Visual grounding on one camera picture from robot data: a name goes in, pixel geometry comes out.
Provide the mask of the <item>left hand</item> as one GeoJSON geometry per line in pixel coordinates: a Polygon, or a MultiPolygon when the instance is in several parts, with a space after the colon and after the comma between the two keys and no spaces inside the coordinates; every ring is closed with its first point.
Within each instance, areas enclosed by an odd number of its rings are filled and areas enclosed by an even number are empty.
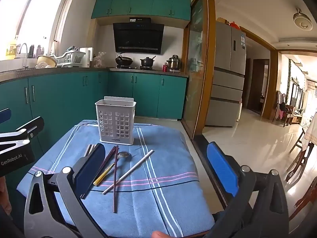
{"type": "Polygon", "coordinates": [[[12,206],[9,200],[9,194],[5,177],[0,178],[0,203],[7,215],[11,214],[12,206]]]}

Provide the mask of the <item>right hand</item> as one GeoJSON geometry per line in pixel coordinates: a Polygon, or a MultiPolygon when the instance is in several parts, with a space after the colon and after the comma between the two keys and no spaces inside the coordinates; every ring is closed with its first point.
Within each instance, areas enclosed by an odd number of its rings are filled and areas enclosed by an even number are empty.
{"type": "Polygon", "coordinates": [[[171,236],[156,230],[152,233],[151,238],[171,238],[171,236]]]}

